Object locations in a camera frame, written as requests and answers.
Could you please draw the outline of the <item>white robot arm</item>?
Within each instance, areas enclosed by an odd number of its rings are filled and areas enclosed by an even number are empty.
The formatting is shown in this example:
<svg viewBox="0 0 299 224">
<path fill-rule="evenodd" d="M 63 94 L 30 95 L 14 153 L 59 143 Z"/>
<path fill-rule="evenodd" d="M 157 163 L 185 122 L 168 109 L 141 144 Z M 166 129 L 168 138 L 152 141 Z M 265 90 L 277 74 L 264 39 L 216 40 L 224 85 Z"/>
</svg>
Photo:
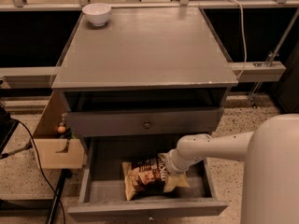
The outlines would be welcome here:
<svg viewBox="0 0 299 224">
<path fill-rule="evenodd" d="M 166 154 L 166 170 L 186 172 L 204 158 L 244 162 L 241 224 L 299 224 L 299 115 L 278 115 L 255 131 L 187 135 Z"/>
</svg>

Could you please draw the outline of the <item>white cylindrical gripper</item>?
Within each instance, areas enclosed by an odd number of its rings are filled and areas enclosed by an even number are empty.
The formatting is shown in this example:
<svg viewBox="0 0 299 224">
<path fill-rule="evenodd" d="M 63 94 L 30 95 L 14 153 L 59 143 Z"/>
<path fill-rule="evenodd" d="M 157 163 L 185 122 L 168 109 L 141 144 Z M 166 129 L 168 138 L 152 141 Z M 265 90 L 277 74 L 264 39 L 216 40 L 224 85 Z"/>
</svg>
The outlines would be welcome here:
<svg viewBox="0 0 299 224">
<path fill-rule="evenodd" d="M 190 165 L 186 160 L 179 156 L 176 149 L 171 149 L 165 155 L 165 167 L 171 174 L 166 177 L 164 192 L 172 192 L 175 188 L 188 188 L 186 172 Z"/>
</svg>

